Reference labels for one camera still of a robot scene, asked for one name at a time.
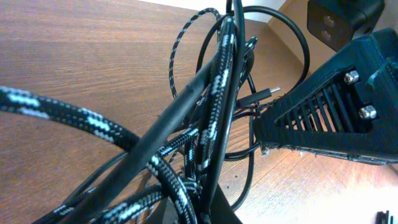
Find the bolt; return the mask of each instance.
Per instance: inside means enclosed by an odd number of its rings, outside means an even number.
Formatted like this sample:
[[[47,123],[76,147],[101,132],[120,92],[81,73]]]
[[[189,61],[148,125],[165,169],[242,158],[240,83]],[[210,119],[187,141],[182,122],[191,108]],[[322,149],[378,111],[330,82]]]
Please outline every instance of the bolt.
[[[327,40],[327,41],[330,41],[330,40],[331,40],[331,35],[328,33],[328,31],[323,30],[323,31],[321,31],[321,34],[322,34],[322,37],[323,37],[325,40]]]
[[[344,77],[344,81],[349,85],[358,82],[358,80],[359,74],[355,70],[346,73]]]
[[[325,16],[323,22],[329,27],[335,26],[335,21],[330,16]]]
[[[376,118],[377,111],[374,109],[372,105],[370,106],[365,106],[364,108],[361,108],[359,110],[359,116],[362,119],[374,119]]]

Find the black cable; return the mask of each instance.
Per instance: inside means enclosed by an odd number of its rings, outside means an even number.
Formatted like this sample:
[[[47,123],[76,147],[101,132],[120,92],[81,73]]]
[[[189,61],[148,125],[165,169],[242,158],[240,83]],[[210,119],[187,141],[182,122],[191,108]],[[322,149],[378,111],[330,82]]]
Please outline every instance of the black cable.
[[[227,80],[230,77],[231,60],[234,46],[234,22],[226,17],[221,27],[216,55],[211,66],[210,85],[206,95],[207,104],[203,106],[200,120],[200,136],[195,153],[198,172],[206,170],[213,152],[214,142],[218,131],[221,107],[225,101]]]
[[[253,82],[253,78],[251,77],[251,75],[248,75],[248,84],[251,90],[251,93],[255,93],[256,92],[256,87],[254,86],[254,82]]]
[[[191,139],[184,146],[185,177],[192,178],[193,180],[197,179],[195,174],[195,161],[194,161],[195,147],[196,147],[195,139]]]
[[[257,37],[251,37],[244,45],[243,71],[240,74],[238,91],[248,79],[248,76],[250,76],[251,69],[254,65],[254,48],[257,45],[257,41]]]
[[[254,132],[253,132],[253,117],[250,117],[249,122],[249,143],[250,147],[255,146],[254,144]],[[231,205],[232,210],[235,212],[245,201],[246,197],[249,195],[251,182],[253,180],[253,173],[254,173],[254,151],[249,153],[249,169],[248,169],[248,176],[246,177],[246,183],[244,184],[243,191],[237,201]]]
[[[255,144],[251,144],[251,146],[248,149],[242,150],[242,151],[238,151],[238,152],[227,152],[225,154],[225,158],[227,157],[236,157],[236,156],[245,156],[246,154],[249,154],[250,152],[254,152],[258,147],[260,147],[260,143],[257,142]]]
[[[175,53],[177,51],[177,47],[178,44],[181,41],[181,38],[183,37],[184,33],[187,31],[187,29],[191,26],[191,24],[193,23],[193,21],[197,20],[199,17],[201,17],[202,15],[206,14],[206,13],[212,13],[215,15],[216,20],[220,19],[220,14],[218,13],[218,11],[214,8],[206,8],[202,11],[197,12],[194,16],[191,17],[191,19],[182,27],[180,33],[178,34],[177,38],[175,39],[175,42],[173,44],[173,48],[172,48],[172,52],[170,54],[170,62],[169,62],[169,82],[170,82],[170,89],[172,91],[173,97],[176,98],[178,93],[177,90],[175,88],[175,84],[174,84],[174,76],[173,76],[173,65],[174,65],[174,57],[175,57]]]
[[[259,13],[263,13],[263,14],[267,14],[267,15],[273,16],[273,17],[277,18],[278,20],[280,20],[281,22],[283,22],[284,24],[286,24],[293,31],[293,33],[296,35],[296,37],[298,38],[298,41],[300,42],[300,45],[301,45],[301,47],[303,49],[304,66],[303,66],[303,72],[302,72],[299,80],[297,81],[297,83],[292,88],[292,90],[293,90],[300,83],[302,83],[304,81],[305,77],[307,76],[308,69],[310,68],[310,49],[308,48],[307,40],[305,39],[302,31],[300,30],[300,28],[291,19],[289,19],[287,16],[283,15],[283,13],[281,13],[279,11],[276,11],[275,9],[271,9],[269,7],[264,7],[264,6],[246,6],[246,7],[243,8],[243,11],[245,13],[246,12],[259,12]],[[200,49],[200,53],[199,53],[199,56],[198,56],[198,62],[197,62],[197,70],[201,67],[201,65],[203,63],[203,58],[205,56],[205,52],[206,52],[207,46],[210,43],[211,37],[213,36],[215,31],[221,25],[221,21],[225,18],[225,16],[233,16],[233,14],[234,14],[234,11],[231,11],[231,12],[225,14],[210,29],[210,31],[207,34],[205,40],[203,41],[202,47]]]
[[[241,161],[245,158],[249,157],[249,154],[243,155],[243,156],[235,156],[235,157],[227,157],[224,158],[224,161],[226,162],[237,162],[237,161]]]
[[[257,93],[253,93],[251,95],[236,100],[236,106],[238,108],[242,108],[243,106],[249,106],[252,103],[258,104],[259,101],[265,100],[271,96],[272,96],[271,90],[269,88],[266,88],[264,90],[258,91]]]
[[[190,193],[197,193],[197,183],[183,179],[182,184]],[[93,221],[92,224],[126,223],[132,218],[138,217],[142,212],[166,198],[166,196],[166,191],[162,185],[152,185],[102,212],[102,215]]]
[[[180,124],[183,117],[203,93],[208,85],[210,65],[204,66],[186,86],[181,95],[167,107],[155,124],[145,133],[137,145],[112,172],[99,184],[98,188],[82,201],[62,223],[88,222],[115,198],[125,186],[145,167],[152,155]]]
[[[69,200],[67,203],[63,203],[61,206],[58,206],[56,209],[52,210],[48,214],[42,216],[40,219],[34,221],[32,224],[55,224],[60,220],[65,218],[73,209],[89,194],[94,191],[95,187],[87,190],[83,194],[77,195],[76,197]]]
[[[250,109],[250,106],[245,106],[245,107],[242,108],[242,109],[238,109],[238,111],[235,112],[234,116],[235,116],[235,115],[238,115],[238,114],[240,114],[240,113],[242,113],[242,112],[245,112],[245,111],[248,110],[248,109]]]
[[[223,103],[221,109],[222,117],[220,123],[220,129],[217,132],[217,138],[215,141],[215,148],[213,155],[211,156],[210,165],[208,167],[208,175],[206,177],[205,185],[203,186],[203,191],[201,194],[200,204],[201,212],[205,215],[209,215],[210,206],[213,202],[214,193],[217,188],[218,178],[220,176],[221,167],[223,165],[224,155],[226,146],[228,143],[229,132],[231,129],[232,116],[234,113],[234,106],[236,101],[236,96],[238,94],[239,86],[239,75],[242,71],[242,61],[244,55],[244,16],[243,7],[240,0],[233,1],[235,13],[235,23],[237,28],[236,33],[236,51],[233,58],[232,75],[230,78],[230,83],[228,85],[228,91],[226,95],[226,100]]]
[[[246,117],[246,116],[257,116],[257,113],[253,112],[253,111],[243,112],[243,113],[234,115],[233,118],[232,118],[232,121],[236,121],[237,119],[241,119],[241,118]]]
[[[107,171],[109,168],[111,168],[113,165],[115,165],[117,162],[119,162],[124,156],[126,156],[126,152],[122,152],[116,156],[114,156],[112,159],[106,161],[104,164],[102,164],[99,168],[97,168],[89,177],[87,177],[64,201],[63,203],[68,203],[70,200],[75,198],[76,196],[80,195],[83,193],[94,181],[101,176],[105,171]]]
[[[226,0],[226,13],[231,12],[232,10],[232,0]]]

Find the black mount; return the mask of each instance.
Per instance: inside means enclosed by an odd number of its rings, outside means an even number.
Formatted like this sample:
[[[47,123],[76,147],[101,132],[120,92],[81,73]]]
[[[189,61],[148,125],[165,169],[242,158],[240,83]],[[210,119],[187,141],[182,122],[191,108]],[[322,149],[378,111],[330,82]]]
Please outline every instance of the black mount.
[[[398,162],[397,68],[392,29],[353,40],[254,120],[257,140],[268,149],[377,165]]]

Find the metal nut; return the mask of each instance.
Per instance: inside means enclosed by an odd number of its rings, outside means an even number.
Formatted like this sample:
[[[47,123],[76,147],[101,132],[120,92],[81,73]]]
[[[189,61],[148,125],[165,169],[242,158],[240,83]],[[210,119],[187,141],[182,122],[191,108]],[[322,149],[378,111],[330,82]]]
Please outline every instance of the metal nut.
[[[377,116],[377,111],[372,105],[365,106],[359,110],[359,116],[362,119],[374,119]]]
[[[346,75],[344,76],[344,82],[346,82],[349,85],[358,82],[358,80],[359,80],[359,74],[355,70],[346,73]]]

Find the wooden desk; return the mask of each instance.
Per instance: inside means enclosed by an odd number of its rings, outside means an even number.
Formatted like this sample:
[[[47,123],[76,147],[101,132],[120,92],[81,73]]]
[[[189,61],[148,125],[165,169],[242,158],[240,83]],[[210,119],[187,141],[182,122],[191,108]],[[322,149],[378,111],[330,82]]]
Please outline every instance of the wooden desk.
[[[133,0],[1,1],[0,6],[1,85],[84,106],[139,136],[171,103],[170,51],[195,11]],[[183,37],[174,66],[177,90],[194,76],[214,21],[201,17]],[[259,38],[252,72],[257,89],[288,91],[300,62],[267,24],[247,21],[246,30],[248,37]],[[206,58],[214,52],[215,43],[211,46]],[[245,85],[240,95],[247,94]],[[61,124],[7,113],[0,113],[0,121],[0,223],[41,217],[119,152]],[[248,146],[247,123],[233,124],[229,151]],[[178,157],[176,169],[181,161]],[[243,188],[247,163],[224,164],[220,184],[230,202]],[[115,201],[132,194],[140,177]],[[286,150],[267,157],[257,152],[252,189],[237,214],[244,223],[372,223],[377,211],[396,206],[397,186],[398,176],[388,167]]]

